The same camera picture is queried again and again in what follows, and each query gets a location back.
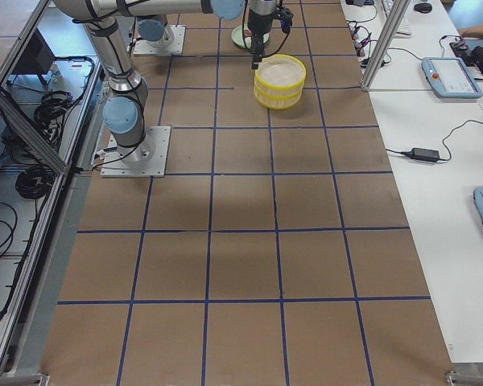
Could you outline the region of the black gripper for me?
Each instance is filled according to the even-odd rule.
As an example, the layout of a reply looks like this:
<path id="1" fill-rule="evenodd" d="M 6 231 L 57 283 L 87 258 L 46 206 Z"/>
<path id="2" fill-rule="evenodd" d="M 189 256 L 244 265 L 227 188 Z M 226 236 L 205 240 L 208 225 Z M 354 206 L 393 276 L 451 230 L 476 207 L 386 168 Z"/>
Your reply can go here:
<path id="1" fill-rule="evenodd" d="M 275 2 L 273 0 L 249 0 L 248 28 L 251 31 L 250 52 L 252 68 L 258 68 L 259 60 L 264 56 L 264 35 L 270 32 L 275 16 Z"/>

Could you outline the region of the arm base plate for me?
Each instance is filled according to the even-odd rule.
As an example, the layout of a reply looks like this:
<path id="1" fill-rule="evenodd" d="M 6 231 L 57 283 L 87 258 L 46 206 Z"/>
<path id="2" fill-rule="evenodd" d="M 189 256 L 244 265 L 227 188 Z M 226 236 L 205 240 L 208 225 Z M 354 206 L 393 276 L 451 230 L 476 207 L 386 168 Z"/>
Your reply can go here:
<path id="1" fill-rule="evenodd" d="M 116 150 L 105 154 L 100 175 L 103 178 L 143 178 L 165 175 L 168 148 L 171 136 L 170 126 L 150 126 L 145 129 L 144 141 L 132 152 L 117 145 L 112 134 L 109 147 Z"/>
<path id="2" fill-rule="evenodd" d="M 142 20 L 138 26 L 134 55 L 182 55 L 185 31 L 185 25 L 164 26 L 158 21 Z"/>

